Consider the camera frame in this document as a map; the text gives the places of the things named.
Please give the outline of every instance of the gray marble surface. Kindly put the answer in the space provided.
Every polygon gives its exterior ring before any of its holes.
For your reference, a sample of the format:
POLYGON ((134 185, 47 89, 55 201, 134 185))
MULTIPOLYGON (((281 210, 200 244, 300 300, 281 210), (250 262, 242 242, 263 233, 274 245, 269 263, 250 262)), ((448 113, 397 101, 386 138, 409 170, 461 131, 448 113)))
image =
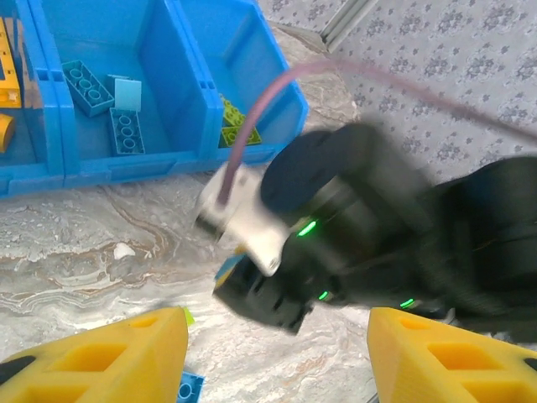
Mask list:
MULTIPOLYGON (((314 56, 275 32, 291 64, 314 56)), ((308 128, 357 116, 338 76, 303 80, 308 128)), ((190 308, 186 369, 202 402, 368 400, 368 313, 318 307, 297 337, 231 314, 212 296, 232 244, 192 230, 209 175, 21 197, 0 208, 0 358, 161 306, 190 308)))

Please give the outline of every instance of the gray wall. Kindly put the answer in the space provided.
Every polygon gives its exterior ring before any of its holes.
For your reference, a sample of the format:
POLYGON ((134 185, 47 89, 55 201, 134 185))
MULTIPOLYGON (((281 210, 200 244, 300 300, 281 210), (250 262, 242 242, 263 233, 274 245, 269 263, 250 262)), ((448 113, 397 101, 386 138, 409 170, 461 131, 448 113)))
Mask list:
POLYGON ((270 21, 321 32, 345 0, 258 0, 258 3, 270 21))
MULTIPOLYGON (((381 0, 336 55, 371 60, 521 125, 537 123, 535 1, 381 0)), ((394 141, 446 179, 533 150, 457 121, 384 85, 345 75, 362 113, 386 120, 394 141)))

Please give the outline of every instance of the small blue block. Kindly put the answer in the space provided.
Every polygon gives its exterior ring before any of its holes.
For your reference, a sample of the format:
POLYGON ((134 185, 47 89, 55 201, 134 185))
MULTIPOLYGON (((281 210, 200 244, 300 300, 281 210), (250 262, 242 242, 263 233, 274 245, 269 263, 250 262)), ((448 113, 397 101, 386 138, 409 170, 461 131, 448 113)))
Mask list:
POLYGON ((145 154, 138 113, 110 108, 112 151, 116 156, 145 154))
POLYGON ((198 403, 205 377, 183 372, 176 403, 198 403))
POLYGON ((62 65, 73 102, 89 117, 106 112, 114 97, 79 60, 62 65))
POLYGON ((246 256, 246 254, 236 254, 231 258, 227 258, 224 264, 218 270, 218 273, 215 275, 215 281, 218 281, 225 273, 233 269, 241 259, 246 256))
POLYGON ((114 87, 116 109, 124 111, 142 110, 142 82, 137 80, 124 80, 117 78, 114 87))

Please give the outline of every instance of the yellow lego brick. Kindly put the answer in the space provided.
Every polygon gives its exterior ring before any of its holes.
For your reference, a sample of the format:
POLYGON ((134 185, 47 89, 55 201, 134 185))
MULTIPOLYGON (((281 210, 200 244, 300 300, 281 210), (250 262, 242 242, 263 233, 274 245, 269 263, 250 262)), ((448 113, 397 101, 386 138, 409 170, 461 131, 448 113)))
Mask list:
POLYGON ((152 311, 46 343, 5 361, 35 357, 0 386, 0 401, 175 403, 187 343, 182 308, 152 311))
POLYGON ((0 153, 5 153, 15 133, 15 118, 0 113, 0 153))
POLYGON ((22 107, 20 86, 13 57, 9 49, 8 35, 3 20, 0 18, 0 107, 22 107))
POLYGON ((537 352, 389 308, 371 311, 381 403, 537 402, 537 352))

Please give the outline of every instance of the blue storage bin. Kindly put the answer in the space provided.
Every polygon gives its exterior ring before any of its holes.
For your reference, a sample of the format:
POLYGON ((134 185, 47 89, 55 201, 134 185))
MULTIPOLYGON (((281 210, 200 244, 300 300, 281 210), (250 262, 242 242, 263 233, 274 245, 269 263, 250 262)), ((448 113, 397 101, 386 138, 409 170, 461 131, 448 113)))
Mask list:
MULTIPOLYGON (((184 13, 208 64, 216 89, 246 114, 265 88, 288 69, 255 0, 174 0, 184 13)), ((298 85, 288 86, 258 122, 262 144, 247 147, 244 160, 271 160, 302 131, 308 106, 298 85)), ((211 147, 218 147, 220 131, 211 147)), ((216 158, 227 160, 230 149, 216 158)))
POLYGON ((60 105, 65 187, 218 166, 210 147, 223 106, 173 0, 27 1, 60 105), (144 153, 115 153, 110 114, 73 104, 62 63, 75 60, 105 85, 109 75, 142 82, 144 153))
POLYGON ((0 1, 23 107, 0 109, 13 116, 15 133, 0 154, 0 197, 61 188, 64 178, 60 115, 44 52, 25 0, 0 1))

